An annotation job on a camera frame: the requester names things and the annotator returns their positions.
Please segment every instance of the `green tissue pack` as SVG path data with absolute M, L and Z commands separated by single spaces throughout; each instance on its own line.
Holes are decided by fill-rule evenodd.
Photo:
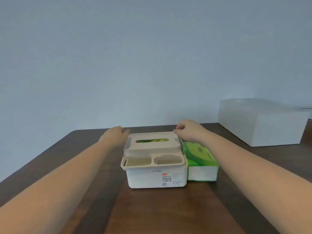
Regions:
M 188 160 L 189 181 L 216 181 L 219 165 L 207 148 L 198 143 L 184 142 L 183 149 Z

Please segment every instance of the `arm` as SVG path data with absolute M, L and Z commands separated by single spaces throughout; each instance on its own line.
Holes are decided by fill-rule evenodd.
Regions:
M 97 143 L 29 186 L 0 208 L 1 233 L 59 233 L 80 203 L 106 155 L 129 130 L 107 130 Z
M 174 132 L 207 147 L 244 195 L 283 234 L 312 233 L 312 183 L 250 153 L 192 120 Z

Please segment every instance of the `hand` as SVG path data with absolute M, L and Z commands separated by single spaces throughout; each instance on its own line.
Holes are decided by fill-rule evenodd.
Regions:
M 107 145 L 111 150 L 123 147 L 130 134 L 130 130 L 126 130 L 123 132 L 123 128 L 121 126 L 116 126 L 111 129 L 108 129 L 100 138 L 99 144 Z
M 208 131 L 193 120 L 183 120 L 177 125 L 174 133 L 188 142 L 200 143 Z

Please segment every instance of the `tissue box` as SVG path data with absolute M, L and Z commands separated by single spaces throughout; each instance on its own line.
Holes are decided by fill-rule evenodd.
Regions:
M 188 161 L 189 181 L 216 181 L 219 165 L 207 148 L 198 143 L 183 143 Z
M 300 143 L 309 111 L 259 98 L 221 100 L 218 122 L 248 145 Z

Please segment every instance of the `dark wood tabletop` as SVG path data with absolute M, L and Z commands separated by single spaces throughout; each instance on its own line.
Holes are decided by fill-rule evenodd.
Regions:
M 250 147 L 218 123 L 205 128 L 312 182 L 312 122 L 301 143 Z M 172 131 L 175 126 L 130 128 L 132 133 Z M 75 130 L 0 183 L 0 206 L 98 141 L 106 129 Z M 110 153 L 62 233 L 279 233 L 227 174 L 216 182 L 182 188 L 131 189 L 120 167 L 123 150 Z

